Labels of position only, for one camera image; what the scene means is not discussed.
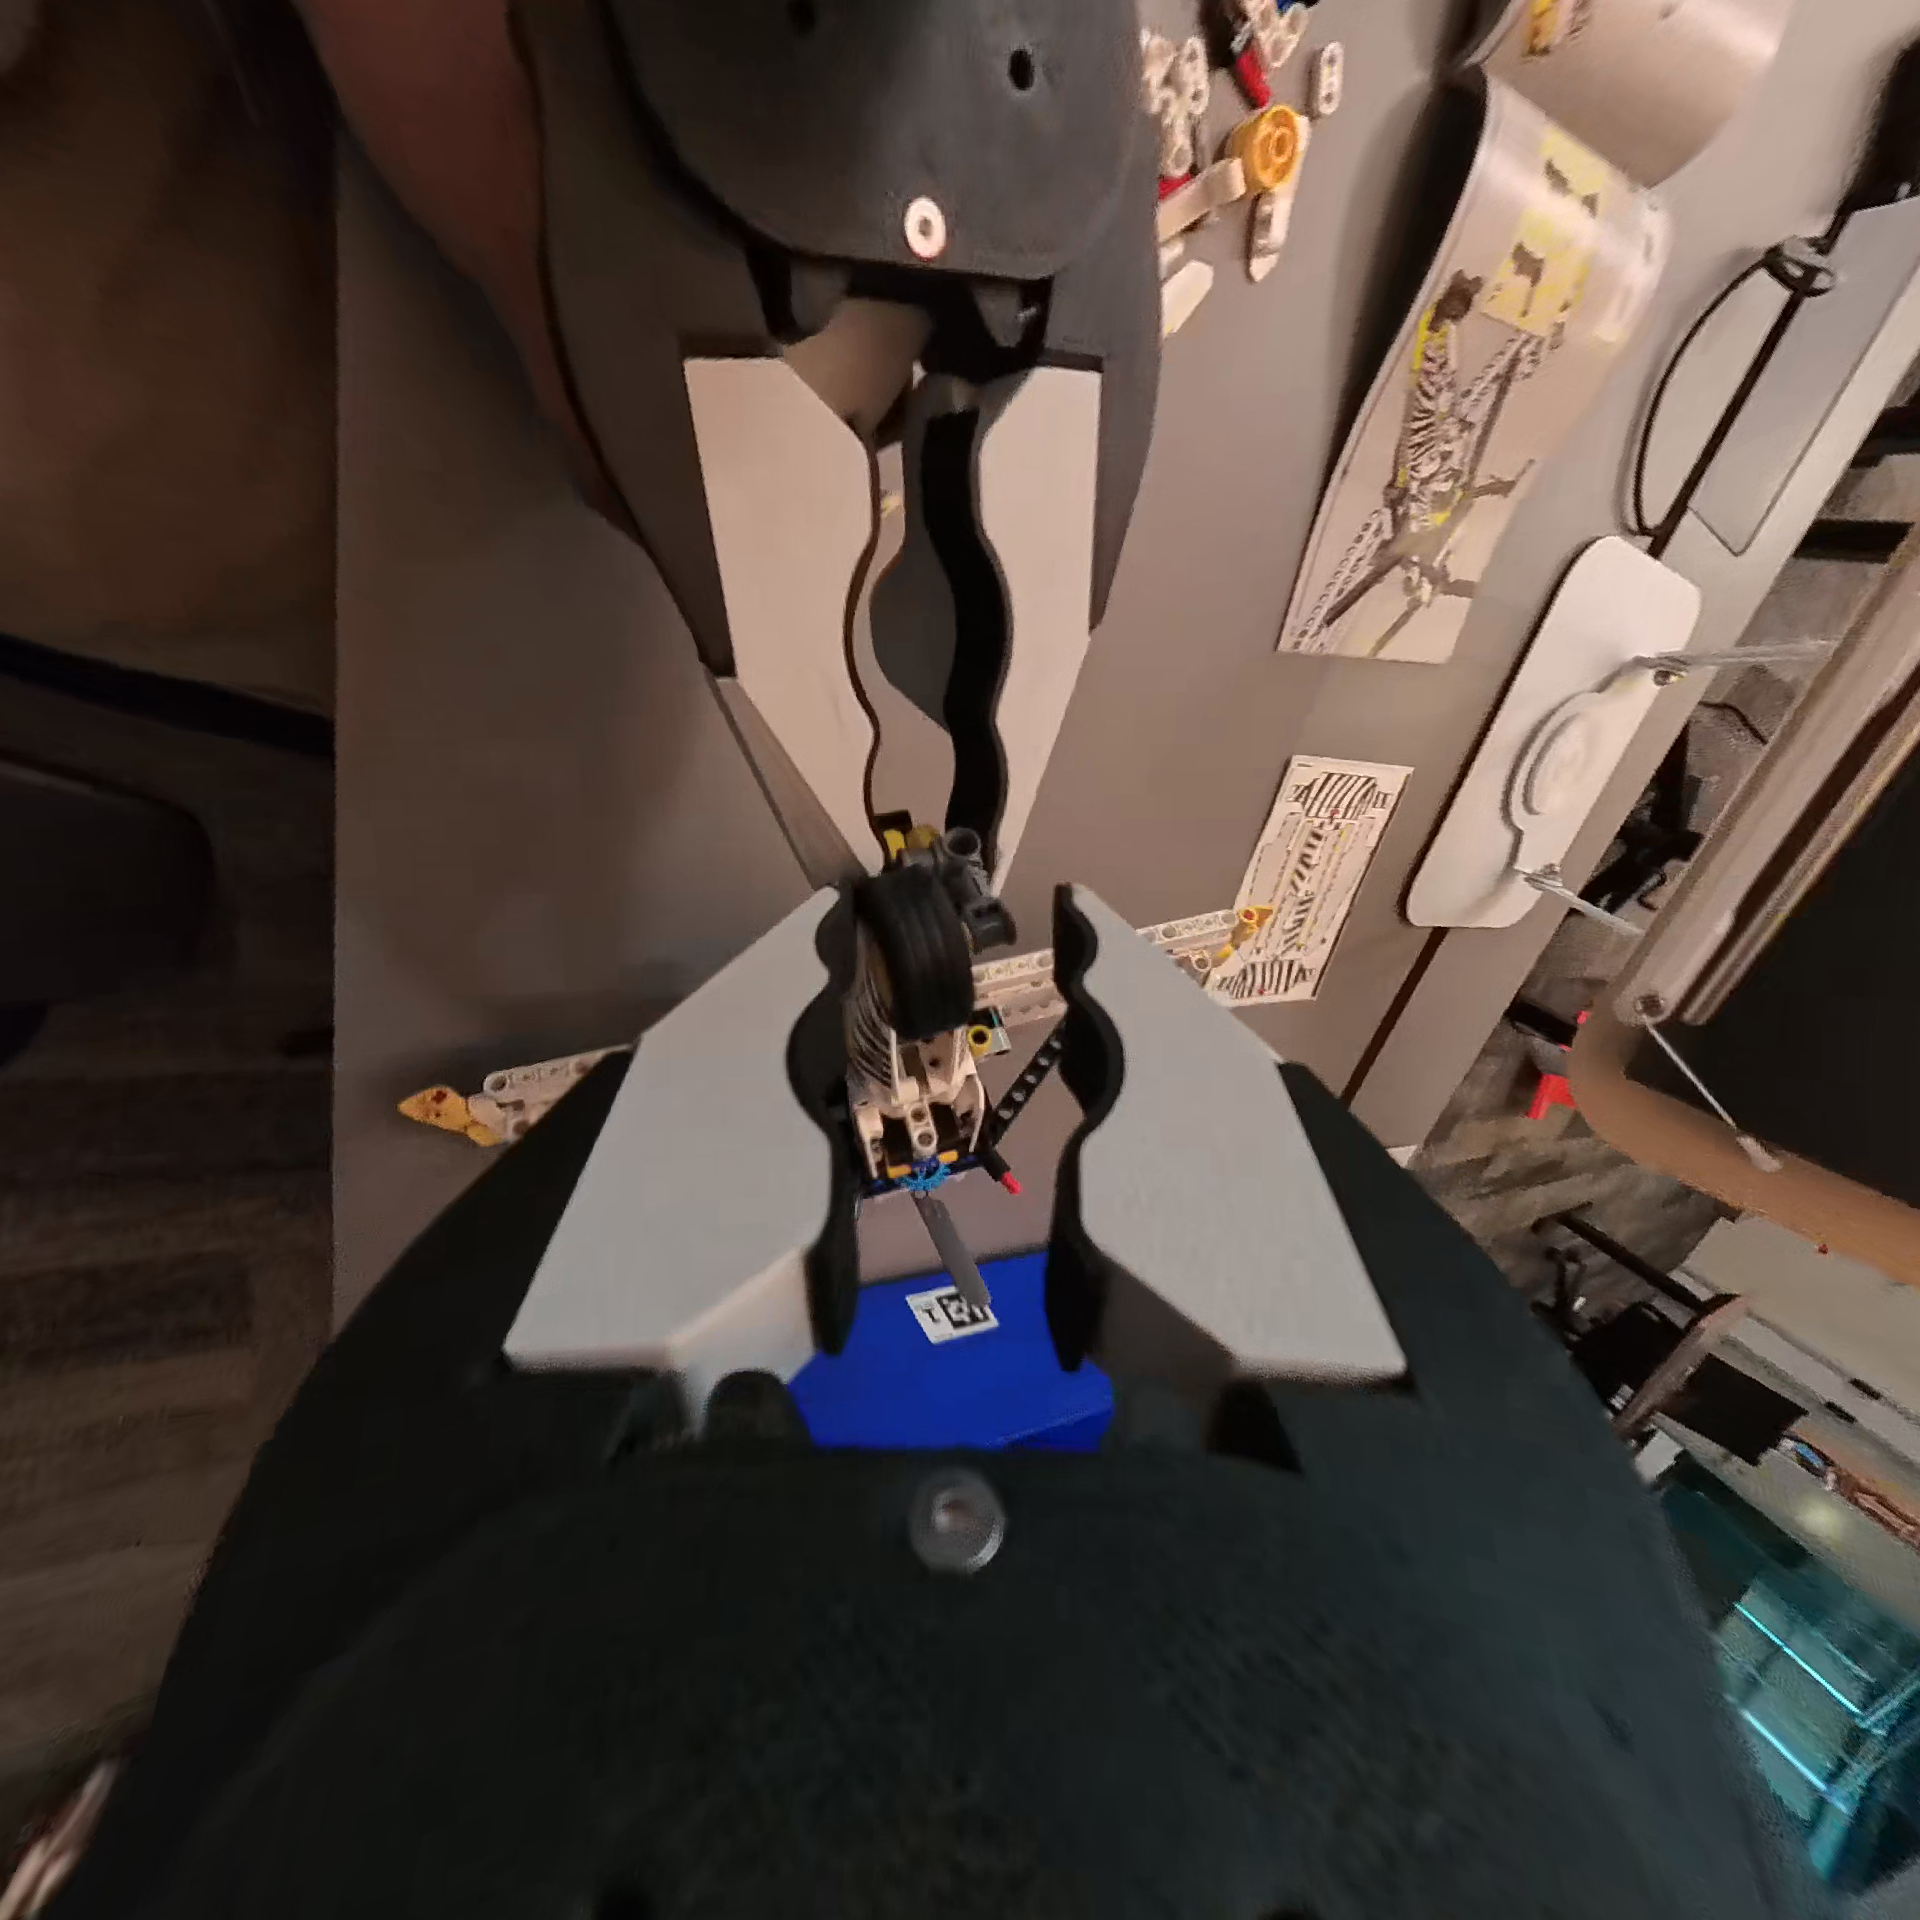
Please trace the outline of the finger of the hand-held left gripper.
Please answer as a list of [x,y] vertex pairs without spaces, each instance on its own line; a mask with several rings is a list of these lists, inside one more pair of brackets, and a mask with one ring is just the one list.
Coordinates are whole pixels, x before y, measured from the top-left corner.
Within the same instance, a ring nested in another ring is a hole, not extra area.
[[726,628],[711,690],[807,886],[851,886],[882,865],[854,660],[874,448],[783,360],[690,356],[683,377]]
[[972,829],[1003,886],[1095,626],[1097,376],[926,376],[870,587],[874,812]]

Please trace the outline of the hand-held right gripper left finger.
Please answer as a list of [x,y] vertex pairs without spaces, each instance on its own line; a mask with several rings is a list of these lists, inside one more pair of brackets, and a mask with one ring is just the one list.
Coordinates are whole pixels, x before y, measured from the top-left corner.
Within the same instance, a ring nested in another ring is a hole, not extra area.
[[641,1366],[711,1395],[844,1352],[860,1293],[854,972],[852,898],[823,889],[636,1042],[508,1361]]

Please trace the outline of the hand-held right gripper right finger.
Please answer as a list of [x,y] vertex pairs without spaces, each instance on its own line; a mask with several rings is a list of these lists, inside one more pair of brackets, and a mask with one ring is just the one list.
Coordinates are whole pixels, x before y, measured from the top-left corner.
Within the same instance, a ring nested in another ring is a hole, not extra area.
[[1060,1077],[1044,1310],[1115,1385],[1399,1385],[1407,1361],[1281,1057],[1087,886],[1052,901]]

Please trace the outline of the zebra striped lego aircraft model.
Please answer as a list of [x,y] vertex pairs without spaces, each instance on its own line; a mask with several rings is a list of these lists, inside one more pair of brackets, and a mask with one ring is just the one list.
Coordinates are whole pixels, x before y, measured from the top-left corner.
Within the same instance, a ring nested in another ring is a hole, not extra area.
[[[1015,1083],[989,1105],[979,1064],[1007,1052],[1012,1020],[1035,1025],[1042,1014],[1065,1018],[1065,1002],[1052,980],[1052,953],[1019,953],[1007,963],[979,963],[982,950],[1015,939],[1012,917],[993,893],[980,838],[970,828],[939,829],[914,822],[909,812],[878,821],[882,873],[911,872],[938,880],[951,898],[973,964],[973,1006],[955,1029],[927,1040],[903,1040],[892,1027],[887,963],[862,961],[862,977],[849,1002],[849,1110],[865,1165],[868,1196],[908,1193],[922,1226],[942,1256],[942,1272],[967,1315],[982,1325],[993,1307],[987,1282],[942,1201],[942,1189],[980,1168],[1007,1193],[1019,1193],[1001,1154],[1001,1139],[1044,1083],[1062,1053],[1060,1025],[1038,1048]],[[1275,906],[1243,902],[1213,915],[1138,929],[1153,947],[1173,958],[1197,986],[1225,977],[1267,924]],[[398,1114],[427,1130],[471,1146],[500,1148],[519,1140],[593,1068],[627,1048],[573,1052],[543,1064],[487,1075],[481,1090],[420,1089]]]

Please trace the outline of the black lego wheel yellow hub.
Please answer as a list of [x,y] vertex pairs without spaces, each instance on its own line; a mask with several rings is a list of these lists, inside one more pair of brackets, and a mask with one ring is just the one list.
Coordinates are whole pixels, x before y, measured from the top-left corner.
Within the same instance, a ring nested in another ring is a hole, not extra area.
[[852,901],[882,977],[887,1021],[898,1037],[926,1042],[964,1027],[973,1008],[973,956],[938,872],[895,865],[865,878]]

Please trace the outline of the lego instruction booklet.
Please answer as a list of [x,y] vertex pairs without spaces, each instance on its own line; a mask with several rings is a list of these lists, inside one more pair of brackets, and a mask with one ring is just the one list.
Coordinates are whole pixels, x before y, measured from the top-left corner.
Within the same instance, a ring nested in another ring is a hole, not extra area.
[[1653,304],[1663,184],[1738,116],[1788,14],[1482,8],[1443,97],[1423,273],[1327,470],[1281,652],[1452,659],[1524,492]]

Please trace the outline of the pile of loose lego pieces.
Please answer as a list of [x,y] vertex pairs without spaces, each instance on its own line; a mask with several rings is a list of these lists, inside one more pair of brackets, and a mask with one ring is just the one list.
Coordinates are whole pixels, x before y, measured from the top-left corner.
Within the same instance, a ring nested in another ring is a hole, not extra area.
[[1206,2],[1178,33],[1140,26],[1164,340],[1213,290],[1215,268],[1196,253],[1203,233],[1236,230],[1250,284],[1281,265],[1311,134],[1341,108],[1346,85],[1346,52],[1315,40],[1311,14],[1305,2]]

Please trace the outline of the person's left hand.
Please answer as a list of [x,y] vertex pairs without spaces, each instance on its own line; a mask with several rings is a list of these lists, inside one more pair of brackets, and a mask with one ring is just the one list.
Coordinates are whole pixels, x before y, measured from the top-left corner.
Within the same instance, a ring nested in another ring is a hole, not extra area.
[[401,208],[485,300],[588,508],[631,545],[579,413],[543,289],[537,93],[505,2],[297,2],[347,131]]

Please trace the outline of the blue plastic bin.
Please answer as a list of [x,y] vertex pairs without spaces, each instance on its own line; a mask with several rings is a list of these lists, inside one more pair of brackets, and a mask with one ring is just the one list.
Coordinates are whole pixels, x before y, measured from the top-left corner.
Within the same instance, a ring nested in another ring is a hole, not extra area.
[[1115,1408],[1090,1362],[1065,1372],[1044,1312],[1044,1256],[982,1264],[972,1306],[947,1273],[862,1289],[849,1345],[788,1385],[825,1449],[1095,1451]]

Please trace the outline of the zebra sticker sheet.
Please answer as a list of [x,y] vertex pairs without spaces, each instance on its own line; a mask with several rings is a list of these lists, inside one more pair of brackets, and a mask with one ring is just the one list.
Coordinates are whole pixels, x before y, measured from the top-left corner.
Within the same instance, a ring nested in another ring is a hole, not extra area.
[[1235,898],[1206,992],[1235,1006],[1311,1002],[1410,781],[1393,762],[1293,755]]

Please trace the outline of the cream framed monitor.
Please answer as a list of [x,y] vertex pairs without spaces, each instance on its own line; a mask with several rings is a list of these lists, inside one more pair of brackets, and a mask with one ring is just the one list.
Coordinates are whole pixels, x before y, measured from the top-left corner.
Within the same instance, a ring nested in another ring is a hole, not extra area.
[[1911,1208],[1763,1142],[1751,1123],[1647,1089],[1627,1068],[1634,1044],[1663,1021],[1702,1020],[1725,1000],[1916,755],[1916,595],[1918,533],[1909,528],[1580,1030],[1570,1070],[1585,1121],[1633,1161],[1909,1286],[1918,1273]]

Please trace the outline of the white monitor stand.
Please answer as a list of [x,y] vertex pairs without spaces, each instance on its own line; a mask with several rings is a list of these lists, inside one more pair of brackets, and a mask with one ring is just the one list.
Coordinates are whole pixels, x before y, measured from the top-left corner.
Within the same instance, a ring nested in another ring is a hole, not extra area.
[[1514,653],[1467,660],[1469,690],[1431,753],[1429,825],[1402,891],[1421,931],[1502,931],[1574,889],[1573,851],[1659,714],[1733,660],[1819,508],[1733,549],[1701,516],[1654,560],[1621,534],[1580,547]]

